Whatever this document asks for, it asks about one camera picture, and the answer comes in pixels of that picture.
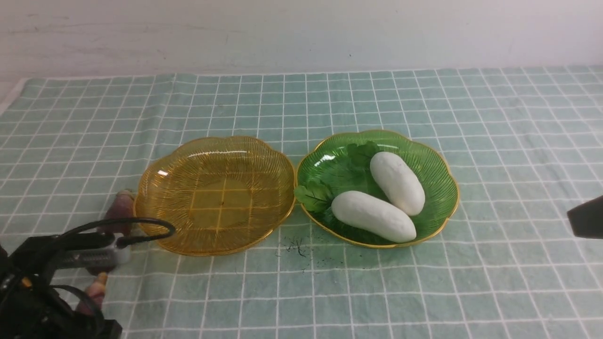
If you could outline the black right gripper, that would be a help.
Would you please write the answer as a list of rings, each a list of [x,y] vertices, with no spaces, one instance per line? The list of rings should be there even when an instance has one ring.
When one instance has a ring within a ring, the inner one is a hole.
[[[575,237],[603,239],[603,196],[584,202],[567,212],[567,218]]]

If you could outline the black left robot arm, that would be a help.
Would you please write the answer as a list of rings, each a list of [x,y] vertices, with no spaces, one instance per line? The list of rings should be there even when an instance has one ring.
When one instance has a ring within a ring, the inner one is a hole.
[[[3,339],[119,339],[122,326],[101,310],[107,275],[84,291],[50,285],[32,275],[9,289],[18,266],[1,249],[1,337]]]

